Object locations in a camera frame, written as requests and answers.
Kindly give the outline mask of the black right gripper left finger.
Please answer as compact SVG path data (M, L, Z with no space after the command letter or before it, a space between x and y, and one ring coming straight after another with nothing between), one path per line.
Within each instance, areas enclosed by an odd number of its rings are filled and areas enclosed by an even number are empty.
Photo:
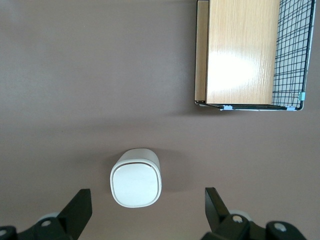
M17 232L12 225L0 227L2 240L77 240L92 216L90 189L81 189L54 217L39 220L30 228Z

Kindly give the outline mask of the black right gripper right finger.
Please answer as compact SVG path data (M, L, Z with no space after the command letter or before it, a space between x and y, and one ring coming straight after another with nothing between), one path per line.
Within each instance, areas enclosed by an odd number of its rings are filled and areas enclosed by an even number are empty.
M206 240L305 240L306 237L292 224L269 221L258 226L243 214L230 213L214 187L205 189L205 215L211 231Z

